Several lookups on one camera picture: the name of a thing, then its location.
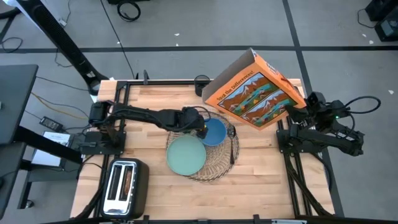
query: woven basket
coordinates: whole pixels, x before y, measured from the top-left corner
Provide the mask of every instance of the woven basket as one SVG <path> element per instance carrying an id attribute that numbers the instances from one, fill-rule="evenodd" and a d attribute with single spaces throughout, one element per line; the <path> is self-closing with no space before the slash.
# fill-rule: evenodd
<path id="1" fill-rule="evenodd" d="M 218 146 L 205 146 L 206 149 L 206 162 L 205 165 L 196 173 L 186 175 L 185 177 L 196 181 L 212 181 L 219 179 L 231 170 L 234 162 L 239 156 L 239 139 L 236 135 L 235 127 L 228 122 L 223 116 L 214 112 L 199 112 L 205 119 L 216 118 L 222 121 L 227 128 L 227 137 Z M 196 131 L 189 133 L 173 133 L 169 132 L 167 137 L 166 149 L 169 148 L 170 143 L 185 134 L 196 137 Z"/>

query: teal plate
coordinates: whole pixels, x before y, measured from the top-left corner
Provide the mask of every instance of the teal plate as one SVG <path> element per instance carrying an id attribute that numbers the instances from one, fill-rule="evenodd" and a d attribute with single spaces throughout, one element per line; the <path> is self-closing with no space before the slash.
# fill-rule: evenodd
<path id="1" fill-rule="evenodd" d="M 205 165 L 206 149 L 199 139 L 184 135 L 171 142 L 166 160 L 172 171 L 180 175 L 192 175 Z"/>

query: cardboard box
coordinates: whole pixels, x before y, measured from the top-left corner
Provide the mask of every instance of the cardboard box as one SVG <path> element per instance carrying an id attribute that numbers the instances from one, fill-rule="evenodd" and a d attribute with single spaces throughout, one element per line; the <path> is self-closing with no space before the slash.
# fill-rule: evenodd
<path id="1" fill-rule="evenodd" d="M 285 105 L 305 106 L 299 91 L 253 49 L 210 82 L 202 99 L 258 130 L 286 117 Z"/>

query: gray floor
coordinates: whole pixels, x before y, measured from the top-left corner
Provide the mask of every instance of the gray floor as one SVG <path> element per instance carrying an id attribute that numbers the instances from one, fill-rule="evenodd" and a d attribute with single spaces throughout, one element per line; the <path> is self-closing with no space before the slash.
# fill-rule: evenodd
<path id="1" fill-rule="evenodd" d="M 289 0 L 300 45 L 396 45 L 398 42 L 380 42 L 373 29 L 357 24 L 357 10 L 366 7 L 369 2 Z M 67 1 L 58 0 L 52 4 L 66 18 Z M 151 0 L 138 4 L 142 16 L 133 23 L 120 20 L 116 6 L 105 4 L 125 47 L 175 47 L 176 44 L 293 46 L 282 0 Z M 119 47 L 98 0 L 71 0 L 71 10 L 65 30 L 79 47 Z M 361 14 L 361 20 L 372 24 L 365 14 Z M 0 21 L 0 29 L 4 24 L 5 21 Z M 54 48 L 48 38 L 23 15 L 15 18 L 7 37 L 23 38 L 23 49 Z M 7 47 L 11 48 L 13 44 L 10 42 Z M 127 57 L 135 72 L 142 73 L 146 69 L 151 79 L 194 78 L 200 74 L 213 78 L 242 52 L 128 52 Z M 286 77 L 302 77 L 295 52 L 257 52 Z M 121 52 L 85 55 L 101 73 L 109 77 L 132 78 Z M 34 63 L 39 65 L 38 76 L 84 88 L 85 84 L 75 69 L 58 67 L 53 61 L 54 56 L 54 53 L 0 54 L 0 65 Z M 394 165 L 398 159 L 394 147 L 398 125 L 397 118 L 393 116 L 398 105 L 398 52 L 304 52 L 303 56 L 313 90 L 323 92 L 327 100 L 347 102 L 361 95 L 374 95 L 382 100 L 382 107 L 376 112 L 355 116 L 356 129 L 366 135 L 364 155 L 350 157 L 338 149 L 330 149 L 330 156 L 347 217 L 398 220 L 398 178 L 395 173 L 397 166 Z M 58 61 L 68 64 L 62 55 L 59 55 Z M 77 106 L 86 112 L 90 109 L 91 99 L 82 91 L 37 80 L 33 92 L 50 101 Z M 361 101 L 352 105 L 352 108 L 364 110 L 372 105 L 373 102 Z M 62 109 L 81 115 L 78 111 Z M 86 124 L 85 120 L 49 110 L 33 97 L 29 99 L 26 110 L 39 117 L 48 116 L 67 127 Z M 343 122 L 351 124 L 348 119 Z M 38 119 L 29 114 L 24 115 L 22 125 L 37 133 L 45 130 L 38 124 Z M 16 210 L 24 175 L 23 172 L 19 173 L 10 204 L 0 223 L 66 220 L 72 207 L 76 181 L 35 184 L 30 199 L 35 201 L 36 207 Z"/>

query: butcher block tabletop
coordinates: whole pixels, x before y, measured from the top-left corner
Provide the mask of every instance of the butcher block tabletop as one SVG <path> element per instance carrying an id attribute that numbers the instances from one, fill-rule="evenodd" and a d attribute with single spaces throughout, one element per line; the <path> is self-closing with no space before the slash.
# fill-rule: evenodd
<path id="1" fill-rule="evenodd" d="M 303 95 L 300 79 L 290 82 Z M 113 101 L 116 84 L 117 81 L 102 81 L 98 100 Z M 150 110 L 205 106 L 217 112 L 196 96 L 193 85 L 133 85 L 128 104 Z M 239 157 L 227 175 L 212 182 L 196 182 L 169 169 L 165 159 L 167 131 L 154 124 L 126 121 L 126 147 L 121 157 L 136 158 L 149 166 L 144 214 L 151 220 L 252 219 L 254 214 L 262 219 L 294 218 L 284 157 L 279 152 L 275 133 L 277 124 L 258 131 L 234 118 L 226 118 L 236 127 Z M 301 154 L 301 160 L 309 190 L 328 212 L 334 213 L 323 165 L 311 154 Z M 103 156 L 93 156 L 90 162 L 102 165 Z M 98 167 L 89 164 L 82 169 L 71 217 L 77 216 L 91 200 L 100 173 Z M 296 189 L 304 215 L 302 194 Z"/>

